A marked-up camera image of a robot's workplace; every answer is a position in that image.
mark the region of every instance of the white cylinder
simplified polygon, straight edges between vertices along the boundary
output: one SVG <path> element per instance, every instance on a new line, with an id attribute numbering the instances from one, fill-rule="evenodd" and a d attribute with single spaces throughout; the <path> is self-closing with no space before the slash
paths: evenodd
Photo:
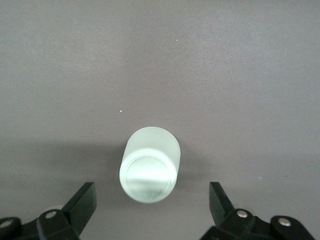
<path id="1" fill-rule="evenodd" d="M 174 189 L 180 164 L 180 146 L 167 130 L 149 126 L 128 140 L 120 167 L 126 194 L 141 203 L 156 203 Z"/>

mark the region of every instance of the white cup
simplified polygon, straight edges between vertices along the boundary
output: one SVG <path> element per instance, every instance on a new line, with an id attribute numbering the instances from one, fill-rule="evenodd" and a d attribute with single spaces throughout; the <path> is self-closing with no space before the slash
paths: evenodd
<path id="1" fill-rule="evenodd" d="M 180 146 L 167 130 L 149 126 L 128 140 L 120 167 L 123 190 L 141 203 L 156 203 L 174 189 L 180 164 Z"/>

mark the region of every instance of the gray surface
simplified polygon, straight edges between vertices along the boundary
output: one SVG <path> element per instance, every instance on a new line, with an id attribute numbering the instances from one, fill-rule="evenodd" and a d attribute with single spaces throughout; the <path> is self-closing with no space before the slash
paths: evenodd
<path id="1" fill-rule="evenodd" d="M 34 219 L 96 181 L 83 240 L 197 240 L 209 181 L 320 239 L 318 1 L 1 1 L 0 217 Z M 125 195 L 139 128 L 181 144 L 176 188 Z"/>

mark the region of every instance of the silver screw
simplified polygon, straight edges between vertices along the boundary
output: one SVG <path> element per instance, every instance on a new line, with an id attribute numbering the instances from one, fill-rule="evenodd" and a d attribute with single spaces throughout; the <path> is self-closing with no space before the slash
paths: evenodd
<path id="1" fill-rule="evenodd" d="M 278 221 L 282 226 L 286 226 L 286 227 L 290 227 L 291 226 L 291 222 L 288 219 L 284 218 L 284 217 L 280 217 L 278 219 Z"/>
<path id="2" fill-rule="evenodd" d="M 57 213 L 56 211 L 50 211 L 45 215 L 45 218 L 46 219 L 51 219 L 56 215 L 56 213 Z"/>
<path id="3" fill-rule="evenodd" d="M 4 228 L 8 227 L 12 222 L 13 222 L 12 219 L 4 221 L 3 223 L 0 224 L 0 229 L 4 229 Z"/>
<path id="4" fill-rule="evenodd" d="M 248 213 L 245 212 L 245 211 L 243 211 L 243 210 L 237 211 L 236 214 L 237 214 L 240 218 L 243 218 L 243 219 L 245 219 L 245 218 L 248 217 Z"/>

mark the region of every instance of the screw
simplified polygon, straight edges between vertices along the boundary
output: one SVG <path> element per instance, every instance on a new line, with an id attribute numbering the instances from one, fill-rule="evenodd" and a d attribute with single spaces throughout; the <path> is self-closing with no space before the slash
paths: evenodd
<path id="1" fill-rule="evenodd" d="M 245 212 L 245 211 L 243 211 L 243 210 L 237 211 L 236 214 L 237 214 L 240 218 L 243 218 L 243 219 L 245 219 L 245 218 L 248 217 L 248 213 Z"/>
<path id="2" fill-rule="evenodd" d="M 291 222 L 290 222 L 288 219 L 284 218 L 284 217 L 280 217 L 280 218 L 278 219 L 278 222 L 279 222 L 282 226 L 285 226 L 285 227 L 290 227 L 290 226 L 291 226 Z"/>
<path id="3" fill-rule="evenodd" d="M 4 228 L 10 226 L 10 224 L 11 224 L 12 222 L 13 222 L 12 219 L 7 220 L 7 221 L 4 221 L 3 223 L 0 224 L 0 229 L 4 229 Z"/>
<path id="4" fill-rule="evenodd" d="M 56 211 L 50 211 L 45 215 L 45 218 L 46 219 L 51 219 L 56 215 L 56 213 L 57 213 Z"/>

